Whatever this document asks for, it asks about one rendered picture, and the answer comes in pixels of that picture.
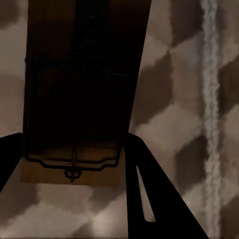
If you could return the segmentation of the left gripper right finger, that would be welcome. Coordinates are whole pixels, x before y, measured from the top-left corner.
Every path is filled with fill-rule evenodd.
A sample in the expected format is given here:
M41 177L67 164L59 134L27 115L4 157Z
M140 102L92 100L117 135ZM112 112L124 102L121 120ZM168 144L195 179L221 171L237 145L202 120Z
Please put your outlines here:
M144 219L138 166L156 222ZM125 134L128 239L209 239L144 141Z

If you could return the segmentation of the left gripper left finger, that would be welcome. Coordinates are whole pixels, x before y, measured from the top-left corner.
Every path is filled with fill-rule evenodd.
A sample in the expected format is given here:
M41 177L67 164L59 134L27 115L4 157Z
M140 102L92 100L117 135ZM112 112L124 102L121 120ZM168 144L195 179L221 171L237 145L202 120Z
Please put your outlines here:
M0 138L0 192L22 157L22 133Z

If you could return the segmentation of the mousetrap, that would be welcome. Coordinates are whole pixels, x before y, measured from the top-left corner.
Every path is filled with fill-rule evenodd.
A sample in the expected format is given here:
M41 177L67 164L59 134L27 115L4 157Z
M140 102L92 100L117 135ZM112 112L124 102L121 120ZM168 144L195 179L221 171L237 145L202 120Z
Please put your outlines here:
M29 0L23 183L119 187L152 0Z

